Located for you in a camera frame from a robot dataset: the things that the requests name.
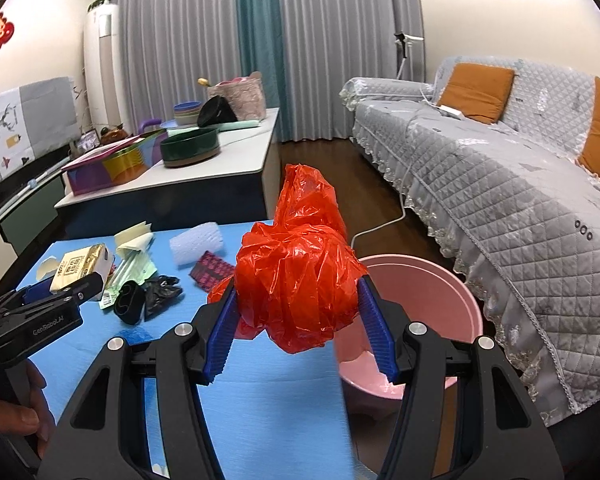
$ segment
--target blue tabletop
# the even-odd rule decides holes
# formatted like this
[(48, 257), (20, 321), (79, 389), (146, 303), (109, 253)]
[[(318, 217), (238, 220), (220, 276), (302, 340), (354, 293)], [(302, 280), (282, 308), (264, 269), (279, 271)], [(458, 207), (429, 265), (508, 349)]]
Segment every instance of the blue tabletop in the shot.
[[(251, 223), (220, 226), (224, 251), (234, 264), (242, 235)], [(129, 327), (90, 301), (82, 306), (84, 324), (37, 352), (32, 360), (47, 381), (51, 412), (60, 417), (75, 387), (102, 346), (115, 335), (132, 343), (159, 338), (183, 321), (190, 321), (206, 293), (188, 276), (190, 266), (173, 262), (169, 239), (183, 230), (155, 234), (149, 254), (160, 274), (177, 276), (182, 300), (149, 322)], [(113, 237), (67, 240), (51, 245), (48, 256), (60, 260), (65, 252), (104, 242), (114, 249)], [(38, 264), (21, 286), (36, 281)], [(353, 456), (338, 367), (328, 343), (289, 355), (266, 333), (253, 341), (234, 340), (224, 372), (211, 386), (199, 386), (206, 424), (227, 480), (351, 480)], [(164, 466), (156, 409), (155, 380), (147, 380), (147, 433), (152, 463)]]

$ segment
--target gray quilted sofa cover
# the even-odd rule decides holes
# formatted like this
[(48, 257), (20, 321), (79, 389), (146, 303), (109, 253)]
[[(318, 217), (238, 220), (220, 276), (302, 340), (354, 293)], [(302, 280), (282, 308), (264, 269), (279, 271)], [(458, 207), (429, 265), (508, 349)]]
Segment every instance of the gray quilted sofa cover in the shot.
[[(444, 118), (458, 62), (513, 68), (498, 124)], [(523, 59), (453, 57), (433, 85), (355, 78), (352, 137), (456, 259), (546, 425), (600, 400), (600, 179), (578, 167), (593, 76)]]

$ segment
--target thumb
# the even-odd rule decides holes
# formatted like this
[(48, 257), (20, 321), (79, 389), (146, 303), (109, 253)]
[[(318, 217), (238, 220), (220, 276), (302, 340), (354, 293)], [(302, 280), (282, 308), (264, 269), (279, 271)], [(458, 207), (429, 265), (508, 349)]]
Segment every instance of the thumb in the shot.
[(36, 433), (40, 420), (36, 412), (25, 406), (0, 400), (0, 433), (30, 435)]

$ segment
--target pink bag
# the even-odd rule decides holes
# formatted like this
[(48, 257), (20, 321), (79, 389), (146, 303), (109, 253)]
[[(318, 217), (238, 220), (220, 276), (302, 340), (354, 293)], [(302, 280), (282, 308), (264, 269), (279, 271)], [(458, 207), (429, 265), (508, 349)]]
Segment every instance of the pink bag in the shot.
[(262, 79), (237, 77), (208, 87), (206, 92), (209, 98), (220, 95), (229, 101), (239, 121), (261, 121), (267, 116)]

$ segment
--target white charger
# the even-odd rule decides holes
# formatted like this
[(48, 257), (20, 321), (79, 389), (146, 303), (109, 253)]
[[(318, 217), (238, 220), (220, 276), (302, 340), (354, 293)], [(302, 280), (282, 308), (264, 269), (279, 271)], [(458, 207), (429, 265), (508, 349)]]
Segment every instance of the white charger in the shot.
[(459, 120), (464, 119), (464, 114), (460, 110), (456, 110), (451, 106), (442, 105), (438, 108), (438, 110), (440, 110), (440, 115), (442, 115), (443, 117), (451, 117), (453, 119)]

